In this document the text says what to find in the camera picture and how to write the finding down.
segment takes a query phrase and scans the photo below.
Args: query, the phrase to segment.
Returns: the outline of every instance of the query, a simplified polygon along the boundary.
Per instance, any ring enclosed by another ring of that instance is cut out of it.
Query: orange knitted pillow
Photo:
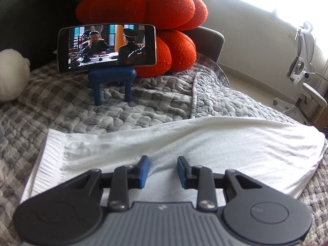
[[[193,0],[82,0],[76,16],[85,23],[151,24],[174,29],[195,15]]]
[[[156,37],[157,64],[153,66],[136,66],[138,78],[155,77],[169,70],[172,58],[168,46],[159,37]]]
[[[190,39],[188,36],[186,36],[185,37],[185,39],[188,41],[188,42],[190,42],[191,43],[191,45],[193,46],[193,48],[195,49],[195,51],[196,51],[196,45],[195,45],[195,43],[193,42],[193,40],[192,39]]]
[[[193,29],[203,24],[204,21],[206,20],[208,11],[204,2],[202,0],[193,0],[193,2],[195,4],[194,16],[187,23],[183,24],[180,27],[175,28],[176,30]]]
[[[169,72],[180,72],[192,67],[196,61],[196,50],[187,35],[176,30],[162,30],[157,32],[157,36],[170,49],[172,64]]]

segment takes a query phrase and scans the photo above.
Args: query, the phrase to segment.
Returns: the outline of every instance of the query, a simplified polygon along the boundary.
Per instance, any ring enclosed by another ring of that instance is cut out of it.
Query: gray ribbed surface
[[[229,235],[213,213],[191,203],[135,203],[125,213],[109,214],[84,241],[70,246],[245,246]]]

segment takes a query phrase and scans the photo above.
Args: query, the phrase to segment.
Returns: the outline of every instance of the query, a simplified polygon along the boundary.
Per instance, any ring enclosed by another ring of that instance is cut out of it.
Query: white towel
[[[197,191],[183,190],[177,157],[216,173],[237,169],[297,198],[323,157],[324,134],[314,127],[258,118],[205,117],[103,135],[49,130],[43,152],[28,180],[22,201],[89,169],[116,167],[150,158],[143,190],[130,190],[130,201],[192,201]],[[221,191],[218,204],[224,205]],[[102,204],[108,198],[105,192]]]

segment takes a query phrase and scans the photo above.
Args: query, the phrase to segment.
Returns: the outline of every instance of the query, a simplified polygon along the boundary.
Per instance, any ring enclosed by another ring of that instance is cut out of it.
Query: blue phone stand
[[[100,83],[120,82],[121,86],[125,86],[125,102],[131,101],[131,85],[137,73],[132,66],[118,68],[101,68],[90,70],[88,73],[89,83],[93,86],[95,97],[95,105],[100,106]]]

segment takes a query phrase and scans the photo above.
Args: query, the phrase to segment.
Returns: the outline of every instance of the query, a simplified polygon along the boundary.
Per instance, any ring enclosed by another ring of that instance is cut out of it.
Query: gray checkered blanket
[[[0,158],[5,183],[0,188],[0,245],[17,245],[12,215],[37,159],[49,128],[62,132],[102,134],[138,129],[165,122],[205,116],[251,116],[285,123],[291,118],[229,88],[219,66],[205,56],[187,71],[136,79],[132,100],[124,100],[124,87],[101,85],[103,105],[94,106],[87,75],[59,74],[56,63],[34,70],[29,86],[12,102],[0,105],[4,136]],[[312,211],[307,242],[327,238],[328,152],[300,199]]]

